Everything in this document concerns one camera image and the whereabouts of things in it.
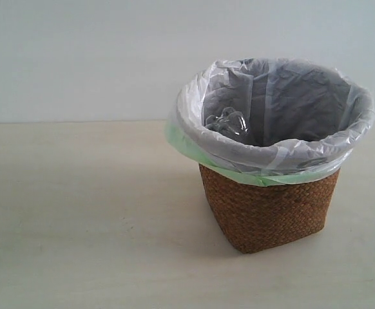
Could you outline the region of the woven brown wicker basket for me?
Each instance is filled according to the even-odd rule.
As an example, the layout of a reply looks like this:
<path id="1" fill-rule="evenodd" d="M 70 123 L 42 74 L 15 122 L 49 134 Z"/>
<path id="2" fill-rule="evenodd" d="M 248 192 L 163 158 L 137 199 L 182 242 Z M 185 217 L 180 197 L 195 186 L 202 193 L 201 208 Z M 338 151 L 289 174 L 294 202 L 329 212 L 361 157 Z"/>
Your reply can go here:
<path id="1" fill-rule="evenodd" d="M 258 187 L 200 165 L 207 202 L 224 236 L 254 254 L 321 231 L 339 173 L 315 182 Z"/>

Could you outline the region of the green label water bottle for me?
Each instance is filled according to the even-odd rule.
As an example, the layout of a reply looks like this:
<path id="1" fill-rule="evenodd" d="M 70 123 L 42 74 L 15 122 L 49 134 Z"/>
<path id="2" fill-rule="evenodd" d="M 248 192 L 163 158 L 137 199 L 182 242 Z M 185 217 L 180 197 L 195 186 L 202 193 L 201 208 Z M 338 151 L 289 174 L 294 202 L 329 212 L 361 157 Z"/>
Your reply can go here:
<path id="1" fill-rule="evenodd" d="M 243 113 L 232 107 L 224 108 L 220 116 L 208 116 L 205 120 L 205 127 L 223 135 L 239 136 L 248 131 Z"/>

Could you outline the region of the white green plastic bin liner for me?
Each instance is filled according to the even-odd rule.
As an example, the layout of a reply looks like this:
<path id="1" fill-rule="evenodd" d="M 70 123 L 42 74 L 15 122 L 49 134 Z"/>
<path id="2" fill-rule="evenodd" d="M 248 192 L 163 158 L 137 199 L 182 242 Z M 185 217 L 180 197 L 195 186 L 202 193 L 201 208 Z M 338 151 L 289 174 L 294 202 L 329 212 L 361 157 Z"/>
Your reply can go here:
<path id="1" fill-rule="evenodd" d="M 205 127 L 243 113 L 244 135 Z M 369 91 L 338 70 L 298 59 L 216 61 L 180 90 L 166 123 L 178 152 L 238 183 L 308 183 L 336 172 L 375 120 Z"/>

